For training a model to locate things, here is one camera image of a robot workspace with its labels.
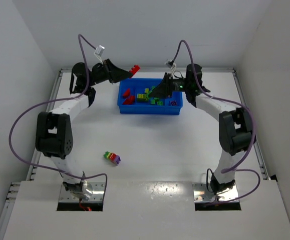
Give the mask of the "red long lego brick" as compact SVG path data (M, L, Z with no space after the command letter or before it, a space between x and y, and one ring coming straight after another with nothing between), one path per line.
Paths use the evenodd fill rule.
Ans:
M133 67L131 67L131 69L129 70L130 73L129 78L132 78L139 70L140 67L138 65L134 65Z

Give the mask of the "red curved lego brick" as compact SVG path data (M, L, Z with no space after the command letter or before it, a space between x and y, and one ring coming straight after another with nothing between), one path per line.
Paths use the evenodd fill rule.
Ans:
M134 95L130 95L127 98L124 99L123 105L133 105L134 102L135 102L135 96Z

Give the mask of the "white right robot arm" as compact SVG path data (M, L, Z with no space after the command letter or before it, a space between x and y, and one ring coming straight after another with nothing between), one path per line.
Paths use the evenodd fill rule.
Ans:
M180 78L165 73L161 83L149 92L149 97L166 99L174 92L184 92L191 105L206 112L218 122L218 138L222 152L207 188L211 193L217 194L232 188L235 183L236 169L233 169L233 166L248 151L252 140L252 121L244 108L205 95L210 90L203 86L201 69L198 64L189 64L185 77Z

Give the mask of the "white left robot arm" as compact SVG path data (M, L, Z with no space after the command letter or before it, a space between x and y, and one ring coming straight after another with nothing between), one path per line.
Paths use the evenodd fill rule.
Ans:
M94 85L104 81L118 83L131 78L139 69L139 66L135 65L126 71L116 67L109 59L95 64L92 69L79 62L71 71L71 99L49 112L41 112L38 115L36 149L60 170L65 190L80 200L88 201L92 190L77 161L69 156L73 148L72 120L92 105L96 95Z

